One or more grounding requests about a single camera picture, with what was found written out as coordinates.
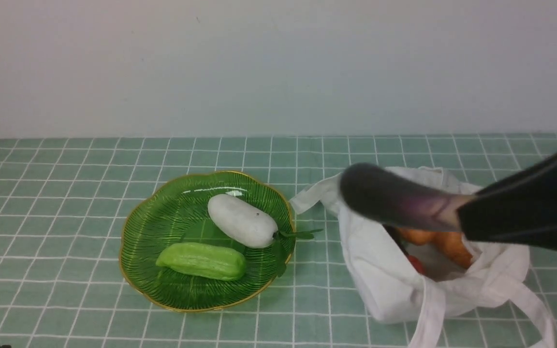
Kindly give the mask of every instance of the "grid tablecloth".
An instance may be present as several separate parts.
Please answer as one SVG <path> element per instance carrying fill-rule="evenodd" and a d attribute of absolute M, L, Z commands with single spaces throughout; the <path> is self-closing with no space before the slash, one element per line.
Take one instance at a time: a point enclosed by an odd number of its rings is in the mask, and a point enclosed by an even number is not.
<path fill-rule="evenodd" d="M 323 228 L 299 241 L 285 276 L 213 313 L 162 310 L 122 279 L 128 213 L 188 173 L 244 171 L 291 198 L 350 163 L 445 167 L 487 185 L 557 150 L 557 134 L 237 138 L 0 139 L 0 344 L 13 348 L 402 348 L 415 322 L 366 313 L 321 207 L 297 217 Z M 526 284 L 551 308 L 557 253 L 532 250 Z M 539 340 L 510 304 L 448 319 L 439 346 L 526 347 Z"/>

